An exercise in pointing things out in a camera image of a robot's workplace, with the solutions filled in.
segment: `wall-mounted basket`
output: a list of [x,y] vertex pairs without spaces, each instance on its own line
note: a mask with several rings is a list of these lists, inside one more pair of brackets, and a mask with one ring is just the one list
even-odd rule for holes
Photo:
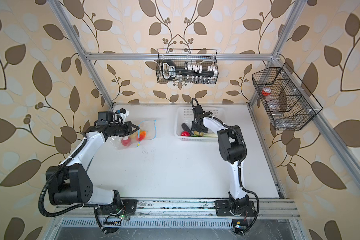
[[216,84],[217,50],[159,48],[157,54],[158,83]]
[[[301,81],[301,86],[293,83],[291,68],[266,68],[252,74],[253,85],[275,130],[301,130],[321,110],[322,106]],[[305,97],[315,100],[312,106]]]

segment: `plastic bag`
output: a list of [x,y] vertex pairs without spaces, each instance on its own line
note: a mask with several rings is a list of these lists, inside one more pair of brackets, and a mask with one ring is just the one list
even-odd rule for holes
[[110,142],[117,150],[123,150],[130,147],[138,147],[140,144],[144,144],[144,141],[152,140],[156,137],[157,131],[156,131],[155,119],[152,120],[128,119],[128,121],[131,121],[135,125],[139,123],[138,126],[140,129],[129,136],[111,137]]

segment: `white table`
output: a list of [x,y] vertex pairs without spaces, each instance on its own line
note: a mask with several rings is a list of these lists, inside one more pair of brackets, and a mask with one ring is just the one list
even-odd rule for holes
[[[130,111],[130,119],[156,119],[157,137],[121,151],[106,141],[88,169],[93,184],[130,198],[227,198],[229,166],[220,156],[218,143],[181,141],[174,136],[176,110],[182,106],[117,105]],[[226,124],[241,128],[248,150],[242,163],[245,188],[259,198],[279,198],[247,106],[209,107],[223,108]]]

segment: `white plastic basket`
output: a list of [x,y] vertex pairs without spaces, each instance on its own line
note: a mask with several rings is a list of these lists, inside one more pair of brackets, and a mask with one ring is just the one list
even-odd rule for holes
[[[212,112],[213,116],[225,121],[225,114],[223,108],[208,108],[203,107],[205,112]],[[189,128],[192,128],[193,121],[193,111],[192,107],[181,107],[177,109],[176,118],[175,118],[175,136],[182,141],[198,141],[198,142],[217,142],[217,137],[182,137],[181,133],[183,128],[181,127],[182,123],[187,124]]]

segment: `tomato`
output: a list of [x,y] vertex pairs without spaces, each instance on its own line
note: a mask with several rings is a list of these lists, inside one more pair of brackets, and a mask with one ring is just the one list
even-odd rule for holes
[[136,136],[136,141],[141,141],[145,138],[145,136],[147,135],[146,131],[140,131],[139,135]]
[[182,137],[189,137],[190,134],[189,134],[189,132],[187,132],[187,131],[183,131],[183,132],[181,133],[181,136],[182,136]]
[[123,145],[123,146],[125,146],[125,147],[127,147],[130,143],[131,143],[131,138],[130,137],[128,137],[127,139],[122,139],[121,140],[121,144]]

